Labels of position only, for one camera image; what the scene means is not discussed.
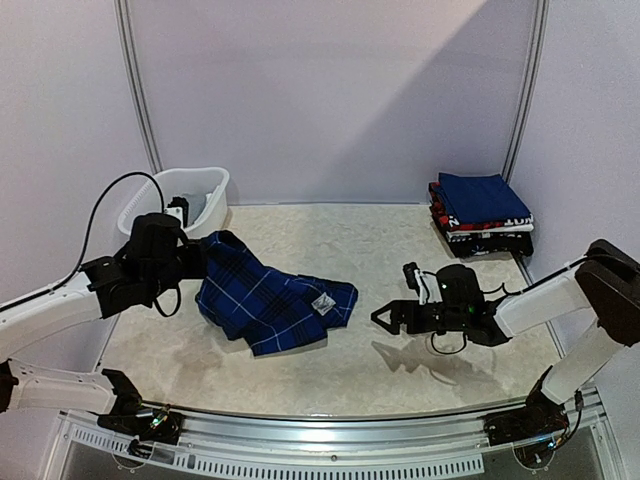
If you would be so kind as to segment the blue plaid shirt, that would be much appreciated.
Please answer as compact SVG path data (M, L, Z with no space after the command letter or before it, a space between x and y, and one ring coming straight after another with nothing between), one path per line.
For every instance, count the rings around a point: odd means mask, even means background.
M200 314L255 357L299 349L348 325L359 298L347 282L294 275L263 264L232 232L201 241L206 274L195 300Z

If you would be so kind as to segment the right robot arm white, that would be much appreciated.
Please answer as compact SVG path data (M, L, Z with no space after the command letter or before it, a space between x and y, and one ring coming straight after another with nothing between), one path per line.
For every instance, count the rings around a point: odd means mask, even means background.
M497 347L544 324L580 320L572 346L549 367L517 415L517 427L537 436L559 409L621 350L639 342L639 263L607 240L537 282L489 299L475 270L451 264L429 274L404 265L417 299L392 300L371 320L392 335L460 333L470 343Z

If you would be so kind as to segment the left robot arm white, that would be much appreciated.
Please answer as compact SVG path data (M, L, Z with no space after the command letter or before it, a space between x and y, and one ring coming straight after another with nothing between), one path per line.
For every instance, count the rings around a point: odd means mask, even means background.
M106 332L124 311L152 308L184 280L200 280L206 260L200 241L177 219L151 213L135 219L129 239L111 256L81 264L69 278L1 307L1 409L84 410L111 419L128 434L148 426L148 412L128 377L98 370L104 340L72 359L70 347L89 332Z

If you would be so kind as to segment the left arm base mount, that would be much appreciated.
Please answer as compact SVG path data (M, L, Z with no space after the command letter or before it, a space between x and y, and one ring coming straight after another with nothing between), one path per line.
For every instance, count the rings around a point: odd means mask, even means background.
M159 409L142 408L130 415L99 415L97 424L104 429L130 436L127 453L141 459L152 456L157 443L177 445L186 417L169 405Z

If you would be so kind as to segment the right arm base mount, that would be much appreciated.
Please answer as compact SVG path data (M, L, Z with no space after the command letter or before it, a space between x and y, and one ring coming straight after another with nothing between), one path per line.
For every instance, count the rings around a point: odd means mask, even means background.
M584 408L580 390L574 394L574 406L577 412L574 426L571 426L563 404L531 400L517 409L485 415L483 431L491 446L514 444L513 453L521 466L530 470L543 469L580 426Z

